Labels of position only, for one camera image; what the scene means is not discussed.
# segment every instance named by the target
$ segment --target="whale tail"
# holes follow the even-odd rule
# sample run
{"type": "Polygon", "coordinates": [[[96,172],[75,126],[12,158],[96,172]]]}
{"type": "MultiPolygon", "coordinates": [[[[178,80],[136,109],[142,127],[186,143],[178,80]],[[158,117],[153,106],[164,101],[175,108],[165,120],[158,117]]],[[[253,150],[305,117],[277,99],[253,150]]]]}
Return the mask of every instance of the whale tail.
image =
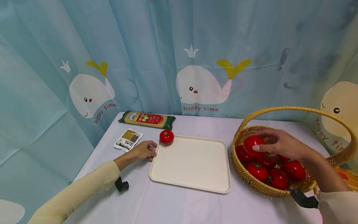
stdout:
{"type": "Polygon", "coordinates": [[[229,80],[231,80],[237,74],[242,72],[251,63],[251,60],[244,60],[237,64],[236,67],[232,66],[232,64],[228,60],[224,59],[218,60],[216,63],[226,71],[227,77],[229,78],[229,80]]]}
{"type": "Polygon", "coordinates": [[[107,68],[108,68],[107,62],[102,62],[101,66],[98,66],[97,63],[95,63],[94,61],[88,61],[87,65],[91,67],[95,67],[104,76],[104,78],[107,78],[107,68]]]}

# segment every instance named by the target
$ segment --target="small packet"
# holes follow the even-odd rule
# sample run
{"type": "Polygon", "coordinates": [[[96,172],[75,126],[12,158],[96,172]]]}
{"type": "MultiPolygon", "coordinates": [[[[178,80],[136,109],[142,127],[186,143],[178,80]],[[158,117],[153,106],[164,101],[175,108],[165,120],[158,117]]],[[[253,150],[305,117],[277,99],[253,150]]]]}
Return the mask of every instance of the small packet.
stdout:
{"type": "Polygon", "coordinates": [[[113,147],[129,152],[143,136],[143,133],[135,132],[133,129],[128,130],[117,140],[113,147]]]}
{"type": "Polygon", "coordinates": [[[120,123],[135,124],[160,129],[173,129],[174,116],[165,116],[159,114],[146,114],[139,112],[127,111],[122,118],[118,120],[120,123]]]}

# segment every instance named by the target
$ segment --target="hand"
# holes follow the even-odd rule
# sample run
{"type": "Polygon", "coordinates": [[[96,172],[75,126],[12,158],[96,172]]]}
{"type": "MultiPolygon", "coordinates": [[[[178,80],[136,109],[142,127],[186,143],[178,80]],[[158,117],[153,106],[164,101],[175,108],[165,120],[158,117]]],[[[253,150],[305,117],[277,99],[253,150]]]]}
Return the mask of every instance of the hand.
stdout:
{"type": "Polygon", "coordinates": [[[260,136],[261,138],[270,137],[266,145],[252,147],[253,150],[258,152],[270,151],[298,161],[302,161],[316,152],[284,130],[264,129],[255,133],[254,136],[260,136]]]}
{"type": "Polygon", "coordinates": [[[127,154],[133,156],[135,160],[146,159],[148,161],[153,161],[153,157],[156,156],[155,149],[157,144],[153,141],[143,141],[138,144],[136,147],[131,149],[127,154]]]}

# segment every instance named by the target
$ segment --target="wicker basket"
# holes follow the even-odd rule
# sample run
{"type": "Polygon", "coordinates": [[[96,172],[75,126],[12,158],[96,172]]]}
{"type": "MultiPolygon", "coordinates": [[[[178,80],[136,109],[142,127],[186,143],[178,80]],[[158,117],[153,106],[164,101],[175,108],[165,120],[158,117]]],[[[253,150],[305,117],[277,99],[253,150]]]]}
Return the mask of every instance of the wicker basket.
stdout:
{"type": "Polygon", "coordinates": [[[271,112],[271,111],[277,111],[277,110],[301,110],[301,111],[308,111],[308,112],[313,112],[316,114],[324,115],[324,116],[327,116],[329,118],[336,120],[337,122],[342,124],[348,130],[348,132],[351,135],[350,144],[344,150],[327,158],[328,162],[331,163],[332,166],[340,166],[340,165],[344,164],[346,161],[352,159],[354,157],[354,155],[356,154],[356,152],[357,152],[357,135],[355,134],[355,132],[352,130],[352,128],[346,122],[344,122],[339,117],[337,117],[333,114],[330,114],[330,113],[327,113],[327,112],[324,112],[321,110],[317,110],[317,109],[303,108],[303,107],[297,107],[297,106],[273,107],[273,108],[266,108],[266,109],[256,111],[256,112],[248,115],[242,121],[239,129],[237,130],[237,132],[235,134],[234,141],[232,143],[232,163],[234,165],[234,168],[235,168],[236,172],[239,174],[240,178],[255,191],[258,191],[259,193],[269,196],[269,197],[281,197],[281,196],[289,195],[290,191],[293,189],[299,189],[302,192],[307,192],[309,190],[312,190],[314,188],[314,186],[316,185],[316,181],[315,181],[314,177],[312,176],[312,174],[309,171],[306,170],[307,171],[306,178],[299,182],[294,182],[294,183],[292,182],[289,187],[289,190],[279,190],[279,189],[270,187],[270,186],[262,183],[261,181],[257,180],[256,178],[254,178],[244,168],[244,166],[241,164],[240,160],[237,158],[237,155],[235,152],[235,147],[238,145],[242,145],[244,140],[248,136],[251,136],[252,134],[254,134],[260,130],[263,130],[263,129],[274,129],[274,128],[265,127],[265,126],[245,127],[247,125],[247,123],[250,120],[254,119],[255,117],[257,117],[261,114],[271,112]]]}

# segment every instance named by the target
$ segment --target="white tray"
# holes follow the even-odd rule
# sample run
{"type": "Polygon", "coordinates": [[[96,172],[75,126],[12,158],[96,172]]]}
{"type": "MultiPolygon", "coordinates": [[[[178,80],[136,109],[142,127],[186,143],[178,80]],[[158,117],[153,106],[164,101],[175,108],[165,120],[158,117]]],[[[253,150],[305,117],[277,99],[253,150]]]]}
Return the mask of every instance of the white tray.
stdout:
{"type": "Polygon", "coordinates": [[[221,140],[175,135],[159,144],[149,177],[153,181],[226,194],[231,189],[226,144],[221,140]]]}

